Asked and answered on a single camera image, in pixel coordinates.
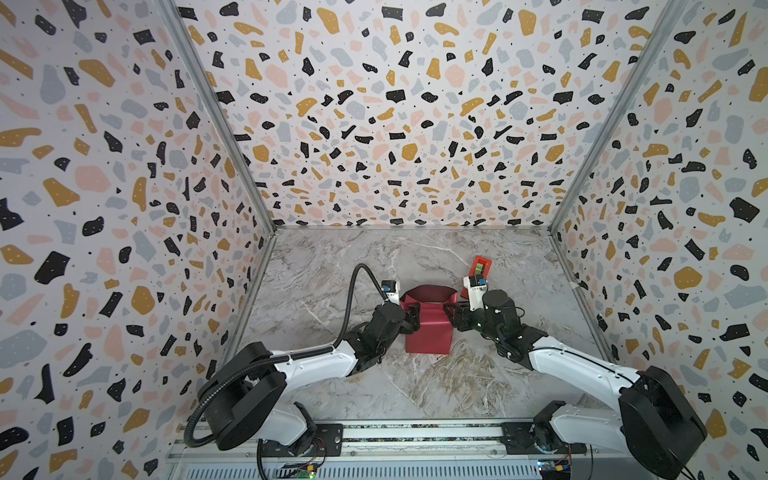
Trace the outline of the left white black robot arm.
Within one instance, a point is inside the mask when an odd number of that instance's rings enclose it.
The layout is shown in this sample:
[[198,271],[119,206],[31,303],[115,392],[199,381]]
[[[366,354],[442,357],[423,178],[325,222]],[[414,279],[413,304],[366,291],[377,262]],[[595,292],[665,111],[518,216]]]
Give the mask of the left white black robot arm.
[[376,306],[372,319],[345,333],[337,346],[277,352],[249,344],[199,391],[202,415],[222,451],[250,439],[274,442],[298,456],[318,427],[299,402],[282,398],[310,384],[360,374],[379,364],[396,338],[420,329],[420,307]]

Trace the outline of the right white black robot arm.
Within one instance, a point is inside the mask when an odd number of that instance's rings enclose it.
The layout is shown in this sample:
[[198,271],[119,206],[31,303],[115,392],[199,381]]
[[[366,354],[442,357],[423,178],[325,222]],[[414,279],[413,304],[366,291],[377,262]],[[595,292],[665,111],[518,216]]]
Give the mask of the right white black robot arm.
[[631,455],[661,479],[692,478],[687,463],[707,430],[667,371],[623,367],[575,349],[523,323],[502,290],[471,287],[466,299],[452,293],[443,309],[456,330],[476,331],[500,357],[567,382],[603,405],[588,409],[553,400],[515,441],[544,454],[571,444],[602,447]]

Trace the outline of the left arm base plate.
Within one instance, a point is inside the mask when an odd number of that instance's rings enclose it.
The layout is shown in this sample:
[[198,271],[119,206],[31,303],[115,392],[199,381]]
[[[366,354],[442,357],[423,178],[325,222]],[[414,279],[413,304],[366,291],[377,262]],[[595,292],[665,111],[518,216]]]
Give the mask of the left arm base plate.
[[339,457],[344,425],[317,423],[299,402],[279,403],[268,415],[256,438],[266,442],[268,456],[301,457],[311,454]]

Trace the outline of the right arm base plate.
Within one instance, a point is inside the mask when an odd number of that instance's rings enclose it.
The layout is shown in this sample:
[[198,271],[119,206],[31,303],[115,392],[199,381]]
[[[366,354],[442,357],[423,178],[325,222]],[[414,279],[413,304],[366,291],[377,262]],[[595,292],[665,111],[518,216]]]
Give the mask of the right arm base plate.
[[553,415],[565,405],[564,401],[551,401],[532,420],[503,422],[500,441],[506,453],[508,455],[586,454],[585,444],[566,443],[555,433],[551,425]]

